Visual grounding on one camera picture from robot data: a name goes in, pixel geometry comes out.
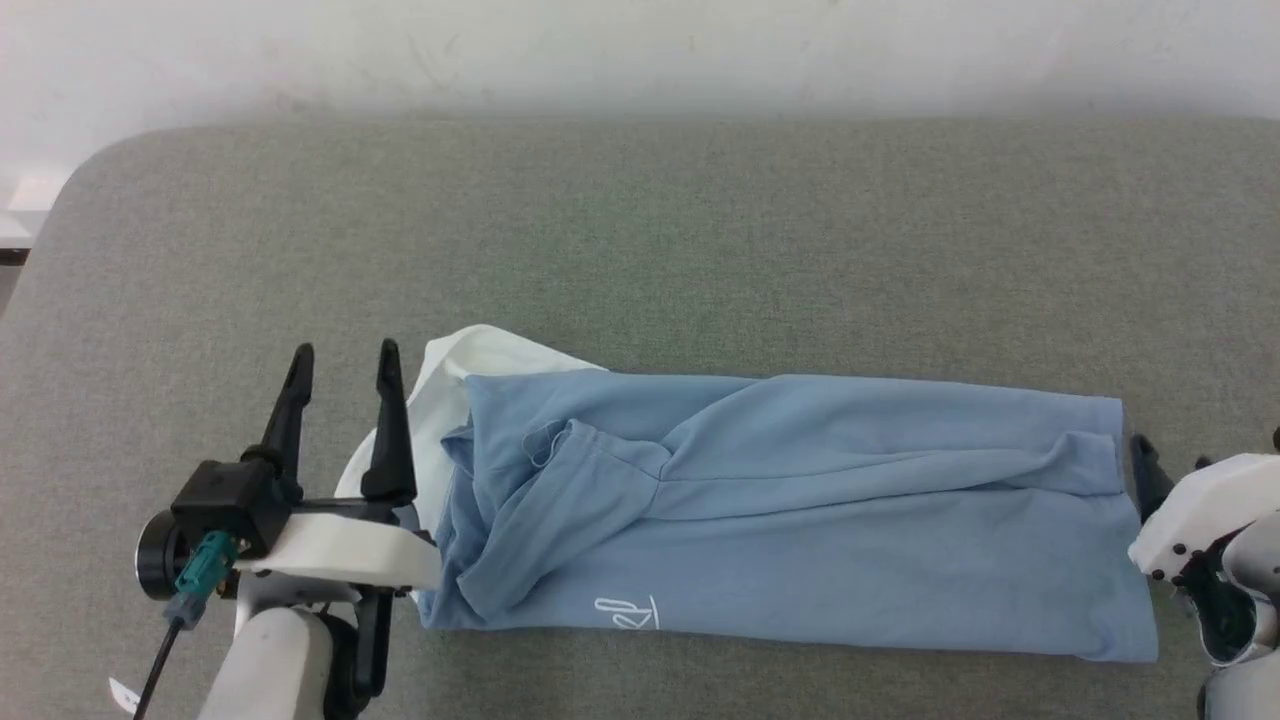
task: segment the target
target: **white wall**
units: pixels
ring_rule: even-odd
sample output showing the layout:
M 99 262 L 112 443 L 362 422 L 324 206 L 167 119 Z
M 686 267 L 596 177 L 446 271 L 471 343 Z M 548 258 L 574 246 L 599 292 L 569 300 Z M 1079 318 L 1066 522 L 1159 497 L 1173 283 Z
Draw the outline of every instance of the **white wall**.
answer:
M 0 0 L 0 202 L 247 118 L 1146 110 L 1280 117 L 1280 1 Z

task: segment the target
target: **small white tag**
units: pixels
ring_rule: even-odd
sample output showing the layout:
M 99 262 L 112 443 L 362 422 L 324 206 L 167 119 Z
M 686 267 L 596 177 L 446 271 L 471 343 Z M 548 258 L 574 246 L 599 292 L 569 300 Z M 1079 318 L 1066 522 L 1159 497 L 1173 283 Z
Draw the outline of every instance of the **small white tag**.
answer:
M 111 687 L 111 698 L 115 700 L 115 705 L 119 705 L 129 715 L 138 711 L 138 693 L 124 687 L 115 678 L 108 678 L 106 682 Z

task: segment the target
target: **teal cable connector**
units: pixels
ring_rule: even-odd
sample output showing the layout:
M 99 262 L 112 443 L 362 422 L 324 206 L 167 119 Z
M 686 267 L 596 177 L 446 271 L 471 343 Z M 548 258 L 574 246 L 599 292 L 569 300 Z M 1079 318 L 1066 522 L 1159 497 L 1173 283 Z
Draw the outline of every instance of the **teal cable connector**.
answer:
M 205 534 L 205 539 L 178 575 L 178 592 L 164 609 L 165 619 L 180 623 L 184 630 L 195 628 L 205 615 L 209 597 L 214 594 L 218 583 L 232 571 L 237 557 L 239 551 L 236 550 L 236 538 L 229 533 L 214 530 Z

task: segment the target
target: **white cloth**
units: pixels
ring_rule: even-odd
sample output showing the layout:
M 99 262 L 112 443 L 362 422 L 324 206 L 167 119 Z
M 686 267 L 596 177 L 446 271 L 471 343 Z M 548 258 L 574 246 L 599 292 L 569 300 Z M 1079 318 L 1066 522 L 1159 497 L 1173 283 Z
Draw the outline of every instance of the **white cloth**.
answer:
M 413 470 L 417 475 L 417 520 L 431 530 L 440 521 L 453 461 L 440 448 L 440 438 L 466 424 L 471 413 L 467 375 L 526 375 L 598 368 L 531 340 L 493 325 L 471 325 L 426 343 L 422 369 L 408 396 L 408 429 L 413 441 Z M 360 497 L 360 479 L 374 455 L 374 430 L 369 430 L 342 471 L 334 497 Z

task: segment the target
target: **light blue shirt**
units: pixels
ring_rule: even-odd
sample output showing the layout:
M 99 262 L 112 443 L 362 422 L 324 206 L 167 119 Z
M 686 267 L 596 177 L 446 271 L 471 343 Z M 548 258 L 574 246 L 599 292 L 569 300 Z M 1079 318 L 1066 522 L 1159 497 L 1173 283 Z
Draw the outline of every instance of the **light blue shirt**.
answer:
M 428 626 L 1156 659 L 1117 400 L 599 370 L 467 387 Z

